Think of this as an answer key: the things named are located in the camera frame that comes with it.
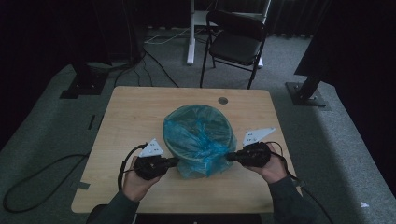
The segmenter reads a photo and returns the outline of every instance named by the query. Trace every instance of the human hand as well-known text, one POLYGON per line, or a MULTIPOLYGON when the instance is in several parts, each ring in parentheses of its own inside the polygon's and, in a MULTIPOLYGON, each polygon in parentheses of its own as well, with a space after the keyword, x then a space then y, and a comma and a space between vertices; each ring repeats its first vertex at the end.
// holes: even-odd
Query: human hand
MULTIPOLYGON (((136 158, 137 157, 134 156, 130 169, 134 169, 136 158)), ((153 179, 145 180, 138 176, 135 171, 129 171, 125 175, 122 192, 128 199, 134 202, 140 202, 145 197, 151 186, 157 183, 160 179, 161 176, 157 176, 153 179)))
MULTIPOLYGON (((276 152, 271 143, 267 143, 267 146, 271 151, 276 152)), ((282 160, 272 154, 270 160, 263 167, 249 166, 246 168, 261 175, 268 184, 275 183, 287 176, 282 160)))

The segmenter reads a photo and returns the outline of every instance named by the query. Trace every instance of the person's right hand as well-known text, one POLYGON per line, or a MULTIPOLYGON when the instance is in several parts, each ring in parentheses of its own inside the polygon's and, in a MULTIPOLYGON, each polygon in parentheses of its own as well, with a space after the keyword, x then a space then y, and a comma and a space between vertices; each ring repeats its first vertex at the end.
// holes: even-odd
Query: person's right hand
MULTIPOLYGON (((271 151, 276 152, 270 143, 267 143, 267 146, 271 149, 271 151)), ((272 154, 270 160, 263 167, 247 166, 246 168, 261 175, 268 184, 275 183, 287 176, 282 160, 272 154)))

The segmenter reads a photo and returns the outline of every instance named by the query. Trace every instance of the desk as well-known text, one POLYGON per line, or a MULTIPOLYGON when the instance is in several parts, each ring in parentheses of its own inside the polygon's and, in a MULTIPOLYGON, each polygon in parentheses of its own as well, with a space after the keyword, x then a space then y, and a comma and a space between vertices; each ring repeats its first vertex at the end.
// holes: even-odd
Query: desk
MULTIPOLYGON (((72 210, 89 213, 97 204, 109 203, 118 191, 120 164, 137 145, 155 137, 164 150, 163 156, 172 157, 163 141, 163 119, 180 106, 194 104, 220 110, 233 127, 239 149, 247 130, 275 127, 276 131, 263 141, 276 141, 283 147, 294 174, 268 91, 117 87, 81 178, 81 182, 90 186, 77 190, 72 210), (226 97, 228 104, 220 104, 220 97, 226 97)), ((191 214, 272 211, 272 198, 265 181, 237 162, 222 174, 199 179, 182 179, 178 170, 171 168, 150 189, 137 210, 138 213, 191 214)))

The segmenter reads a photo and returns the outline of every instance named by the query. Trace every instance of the black folding chair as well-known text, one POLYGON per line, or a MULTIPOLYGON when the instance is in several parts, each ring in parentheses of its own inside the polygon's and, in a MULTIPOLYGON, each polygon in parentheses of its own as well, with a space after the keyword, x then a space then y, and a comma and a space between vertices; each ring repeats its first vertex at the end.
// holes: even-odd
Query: black folding chair
POLYGON ((207 53, 212 56, 213 67, 215 62, 225 63, 251 72, 247 89, 256 76, 262 49, 267 36, 265 25, 258 19, 231 12, 213 10, 206 15, 206 29, 208 39, 205 46, 204 64, 202 67, 200 87, 204 82, 207 53), (220 32, 215 36, 214 26, 220 32))

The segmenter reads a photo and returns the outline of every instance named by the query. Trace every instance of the plastic bag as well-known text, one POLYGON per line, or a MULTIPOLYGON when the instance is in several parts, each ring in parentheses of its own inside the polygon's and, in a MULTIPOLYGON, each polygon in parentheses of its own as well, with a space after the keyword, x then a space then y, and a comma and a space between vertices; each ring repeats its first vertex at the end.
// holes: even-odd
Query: plastic bag
POLYGON ((212 106, 184 105, 172 112, 164 119, 163 139, 180 159, 177 169, 184 178, 209 177, 232 165, 224 155, 236 149, 233 129, 212 106))

